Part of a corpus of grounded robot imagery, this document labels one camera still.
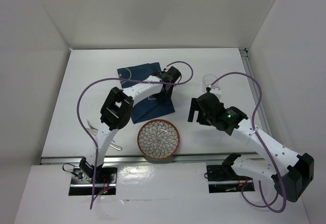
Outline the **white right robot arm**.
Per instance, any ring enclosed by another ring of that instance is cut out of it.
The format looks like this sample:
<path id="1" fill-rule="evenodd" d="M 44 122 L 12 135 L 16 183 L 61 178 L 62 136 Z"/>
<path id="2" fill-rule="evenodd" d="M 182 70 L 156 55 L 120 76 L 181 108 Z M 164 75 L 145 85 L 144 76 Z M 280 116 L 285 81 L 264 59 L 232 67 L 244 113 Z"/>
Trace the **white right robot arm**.
<path id="1" fill-rule="evenodd" d="M 246 176 L 259 181 L 272 182 L 278 194 L 295 203 L 314 178 L 314 158 L 299 154 L 280 144 L 255 126 L 248 116 L 236 107 L 225 108 L 216 95 L 207 92 L 192 98 L 188 121 L 213 126 L 245 145 L 266 160 L 258 163 L 239 153 L 230 154 L 220 167 L 227 179 Z"/>

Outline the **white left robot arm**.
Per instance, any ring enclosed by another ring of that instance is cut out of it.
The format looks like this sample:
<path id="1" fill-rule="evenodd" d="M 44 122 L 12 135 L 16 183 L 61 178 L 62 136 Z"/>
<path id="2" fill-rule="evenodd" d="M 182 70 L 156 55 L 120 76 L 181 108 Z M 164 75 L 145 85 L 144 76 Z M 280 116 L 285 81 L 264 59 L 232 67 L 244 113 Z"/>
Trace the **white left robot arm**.
<path id="1" fill-rule="evenodd" d="M 100 178 L 105 154 L 119 130 L 124 128 L 133 117 L 133 110 L 152 110 L 162 104 L 170 103 L 172 91 L 181 72 L 170 67 L 163 71 L 155 71 L 145 80 L 126 80 L 131 86 L 126 88 L 113 87 L 100 109 L 100 128 L 91 137 L 95 149 L 83 156 L 79 163 L 82 176 L 90 183 Z"/>

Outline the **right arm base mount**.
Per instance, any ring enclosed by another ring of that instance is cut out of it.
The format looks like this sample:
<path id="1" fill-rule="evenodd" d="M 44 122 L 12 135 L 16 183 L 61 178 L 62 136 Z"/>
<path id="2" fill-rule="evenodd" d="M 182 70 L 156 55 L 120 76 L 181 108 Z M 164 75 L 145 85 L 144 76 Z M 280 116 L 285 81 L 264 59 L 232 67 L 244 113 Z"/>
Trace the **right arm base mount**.
<path id="1" fill-rule="evenodd" d="M 252 178 L 238 176 L 234 173 L 226 174 L 222 165 L 207 165 L 204 178 L 208 181 L 209 193 L 230 193 L 244 191 L 255 191 Z"/>

